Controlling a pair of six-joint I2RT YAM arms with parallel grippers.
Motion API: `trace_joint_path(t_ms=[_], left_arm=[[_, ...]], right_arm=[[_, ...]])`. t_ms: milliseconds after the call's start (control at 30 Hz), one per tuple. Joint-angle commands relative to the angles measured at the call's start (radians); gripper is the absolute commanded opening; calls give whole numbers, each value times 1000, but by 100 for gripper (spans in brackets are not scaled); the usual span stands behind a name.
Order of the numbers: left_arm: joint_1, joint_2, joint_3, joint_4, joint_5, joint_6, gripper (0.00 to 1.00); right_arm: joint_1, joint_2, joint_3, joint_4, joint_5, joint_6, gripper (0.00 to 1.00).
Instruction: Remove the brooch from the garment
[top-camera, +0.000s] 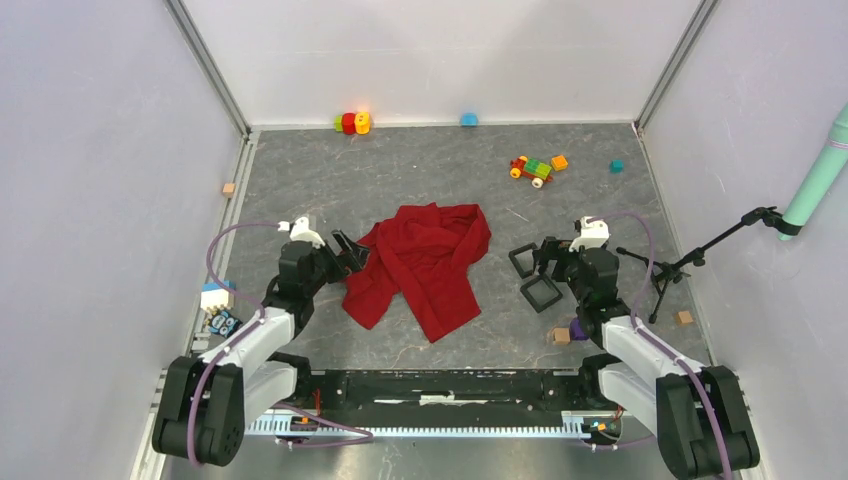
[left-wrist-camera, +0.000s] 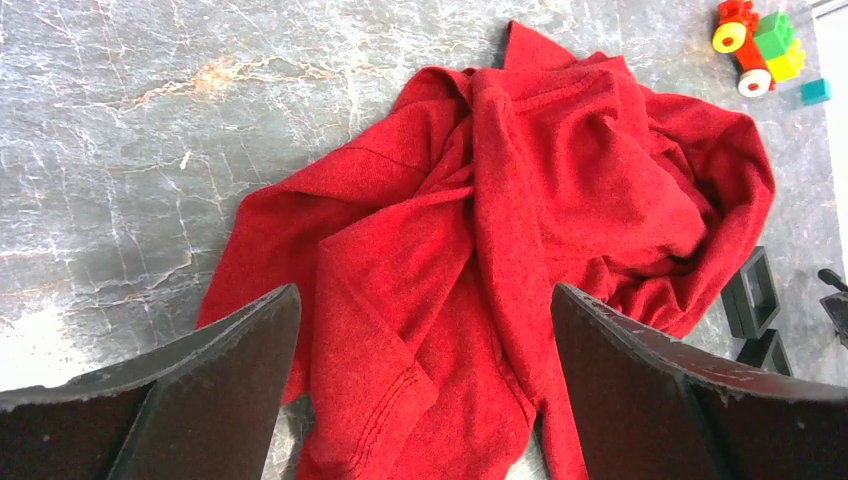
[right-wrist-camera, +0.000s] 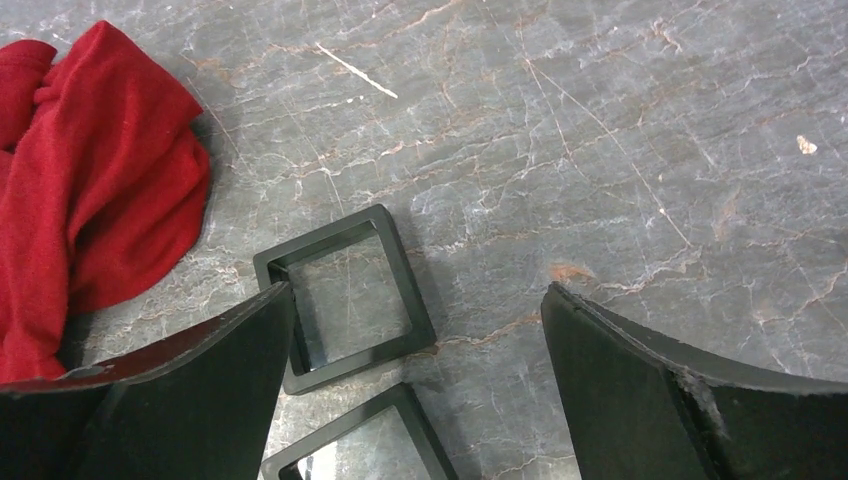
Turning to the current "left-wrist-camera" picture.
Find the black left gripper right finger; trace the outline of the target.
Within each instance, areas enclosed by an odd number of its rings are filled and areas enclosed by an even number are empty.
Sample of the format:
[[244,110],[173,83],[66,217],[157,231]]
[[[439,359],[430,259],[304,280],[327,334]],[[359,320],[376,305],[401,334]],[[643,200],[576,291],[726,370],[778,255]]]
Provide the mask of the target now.
[[570,285],[551,304],[593,479],[843,479],[847,391],[720,358]]

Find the red garment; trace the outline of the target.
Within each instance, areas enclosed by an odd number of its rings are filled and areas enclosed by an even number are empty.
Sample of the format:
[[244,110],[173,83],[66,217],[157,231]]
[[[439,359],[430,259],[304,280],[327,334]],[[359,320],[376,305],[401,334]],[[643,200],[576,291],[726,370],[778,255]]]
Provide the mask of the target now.
[[197,324],[298,287],[300,479],[502,479],[536,421],[552,477],[583,479],[554,287],[684,337],[775,191],[750,116],[511,21],[501,67],[420,70],[383,120],[248,195]]

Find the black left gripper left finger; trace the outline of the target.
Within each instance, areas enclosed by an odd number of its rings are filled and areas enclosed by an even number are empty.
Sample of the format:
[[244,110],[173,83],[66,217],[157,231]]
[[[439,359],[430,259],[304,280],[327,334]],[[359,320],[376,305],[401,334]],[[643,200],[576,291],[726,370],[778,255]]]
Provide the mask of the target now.
[[257,479],[301,318],[292,284],[135,358],[1,395],[5,479]]

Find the black square display box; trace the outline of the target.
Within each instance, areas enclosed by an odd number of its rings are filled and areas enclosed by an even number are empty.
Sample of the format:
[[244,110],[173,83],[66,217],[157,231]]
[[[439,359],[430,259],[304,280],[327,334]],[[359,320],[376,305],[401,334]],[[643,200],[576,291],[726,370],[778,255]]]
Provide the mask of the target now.
[[753,249],[722,289],[721,300],[732,336],[744,341],[735,361],[791,377],[781,335],[771,327],[781,306],[764,246]]

